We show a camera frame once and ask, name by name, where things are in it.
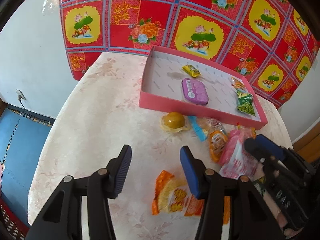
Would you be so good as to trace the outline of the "yellow candy packet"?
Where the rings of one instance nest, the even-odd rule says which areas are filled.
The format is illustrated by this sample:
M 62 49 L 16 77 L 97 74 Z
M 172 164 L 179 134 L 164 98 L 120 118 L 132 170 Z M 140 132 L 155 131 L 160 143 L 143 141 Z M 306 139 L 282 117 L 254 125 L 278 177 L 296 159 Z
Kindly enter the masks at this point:
M 183 66 L 182 70 L 193 78 L 197 78 L 197 77 L 201 76 L 200 71 L 197 68 L 195 68 L 194 66 L 192 66 L 191 64 Z

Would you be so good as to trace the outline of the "white wall socket with plug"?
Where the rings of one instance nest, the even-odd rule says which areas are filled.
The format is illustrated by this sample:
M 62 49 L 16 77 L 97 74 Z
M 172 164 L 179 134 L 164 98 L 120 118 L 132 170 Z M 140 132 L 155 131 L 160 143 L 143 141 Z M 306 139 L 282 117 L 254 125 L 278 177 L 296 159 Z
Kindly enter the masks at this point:
M 17 96 L 18 96 L 18 101 L 21 102 L 21 100 L 25 100 L 25 96 L 23 95 L 22 91 L 17 89 L 16 90 Z

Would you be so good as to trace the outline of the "blue foam floor mat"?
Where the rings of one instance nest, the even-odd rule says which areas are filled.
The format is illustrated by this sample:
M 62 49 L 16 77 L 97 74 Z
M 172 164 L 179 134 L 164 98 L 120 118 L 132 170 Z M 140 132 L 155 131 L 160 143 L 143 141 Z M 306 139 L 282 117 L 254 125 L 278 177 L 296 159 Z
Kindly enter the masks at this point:
M 9 109 L 1 116 L 1 197 L 26 226 L 28 194 L 50 129 Z

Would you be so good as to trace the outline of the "red floral patterned cloth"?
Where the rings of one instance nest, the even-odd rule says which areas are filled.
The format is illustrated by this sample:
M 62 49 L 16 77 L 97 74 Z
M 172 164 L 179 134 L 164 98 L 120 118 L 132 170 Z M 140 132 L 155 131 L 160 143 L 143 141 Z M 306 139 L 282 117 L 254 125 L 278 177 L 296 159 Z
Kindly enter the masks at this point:
M 103 52 L 183 51 L 241 75 L 276 107 L 287 102 L 319 52 L 304 15 L 319 0 L 60 0 L 72 76 Z

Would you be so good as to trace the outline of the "orange yellow snack packet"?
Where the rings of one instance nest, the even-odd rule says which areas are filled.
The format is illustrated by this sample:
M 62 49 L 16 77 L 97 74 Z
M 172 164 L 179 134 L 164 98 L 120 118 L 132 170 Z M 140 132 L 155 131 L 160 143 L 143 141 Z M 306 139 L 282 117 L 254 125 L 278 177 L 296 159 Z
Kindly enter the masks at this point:
M 153 216 L 162 215 L 173 220 L 201 217 L 204 200 L 198 200 L 189 190 L 184 178 L 163 170 L 155 180 L 155 196 L 151 204 Z

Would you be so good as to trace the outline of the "pink shallow cardboard box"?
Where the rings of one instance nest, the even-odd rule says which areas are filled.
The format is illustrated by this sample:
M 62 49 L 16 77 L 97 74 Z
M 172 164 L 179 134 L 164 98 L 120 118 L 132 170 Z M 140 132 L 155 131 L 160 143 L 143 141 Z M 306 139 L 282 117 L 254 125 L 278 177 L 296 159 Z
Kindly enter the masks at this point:
M 253 96 L 253 114 L 237 109 L 235 80 Z M 139 106 L 256 129 L 268 123 L 258 97 L 244 76 L 213 61 L 159 46 L 150 50 L 146 60 Z

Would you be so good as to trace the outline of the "pink white drink pouch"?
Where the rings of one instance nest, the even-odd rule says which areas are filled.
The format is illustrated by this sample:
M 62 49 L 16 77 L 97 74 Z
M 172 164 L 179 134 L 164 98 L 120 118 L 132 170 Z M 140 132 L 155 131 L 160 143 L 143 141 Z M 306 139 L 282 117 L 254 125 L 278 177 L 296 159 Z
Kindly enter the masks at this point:
M 219 160 L 219 174 L 222 177 L 238 179 L 240 176 L 248 176 L 249 179 L 253 179 L 258 162 L 244 149 L 244 142 L 249 138 L 255 139 L 254 128 L 238 127 L 230 131 Z

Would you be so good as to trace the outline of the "orange burger snack packet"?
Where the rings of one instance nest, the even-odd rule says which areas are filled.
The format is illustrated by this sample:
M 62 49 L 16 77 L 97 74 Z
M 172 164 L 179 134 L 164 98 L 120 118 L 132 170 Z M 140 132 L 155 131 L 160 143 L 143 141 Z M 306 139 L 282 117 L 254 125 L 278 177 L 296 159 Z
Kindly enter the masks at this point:
M 247 93 L 248 90 L 246 86 L 242 83 L 242 81 L 236 79 L 235 77 L 231 77 L 231 86 L 233 87 L 233 90 L 235 92 L 242 92 L 242 93 Z

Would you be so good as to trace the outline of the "clear blue candy packet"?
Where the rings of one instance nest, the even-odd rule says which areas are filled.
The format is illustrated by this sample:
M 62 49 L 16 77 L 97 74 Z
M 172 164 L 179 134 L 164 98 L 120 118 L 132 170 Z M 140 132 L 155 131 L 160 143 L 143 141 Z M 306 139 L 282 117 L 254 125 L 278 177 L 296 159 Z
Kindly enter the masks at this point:
M 214 131 L 219 131 L 224 135 L 227 135 L 224 126 L 219 122 L 219 120 L 213 118 L 199 118 L 193 115 L 188 116 L 188 120 L 193 131 L 201 142 L 206 141 L 209 134 Z

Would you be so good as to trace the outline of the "orange jelly cup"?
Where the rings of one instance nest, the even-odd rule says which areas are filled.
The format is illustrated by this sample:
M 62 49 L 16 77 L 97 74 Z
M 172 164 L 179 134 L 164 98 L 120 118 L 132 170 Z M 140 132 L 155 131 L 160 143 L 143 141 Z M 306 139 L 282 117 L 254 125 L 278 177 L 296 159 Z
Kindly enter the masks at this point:
M 222 131 L 215 130 L 209 134 L 209 153 L 213 162 L 217 163 L 228 141 L 227 135 Z

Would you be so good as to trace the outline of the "green pea snack bag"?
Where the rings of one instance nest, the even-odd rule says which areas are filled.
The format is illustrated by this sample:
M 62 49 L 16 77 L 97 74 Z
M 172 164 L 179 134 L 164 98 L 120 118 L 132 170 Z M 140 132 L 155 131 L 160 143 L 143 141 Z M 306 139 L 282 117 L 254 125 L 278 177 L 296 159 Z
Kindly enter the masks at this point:
M 255 116 L 255 111 L 253 107 L 253 95 L 246 93 L 244 90 L 237 89 L 237 110 L 241 113 L 249 114 Z

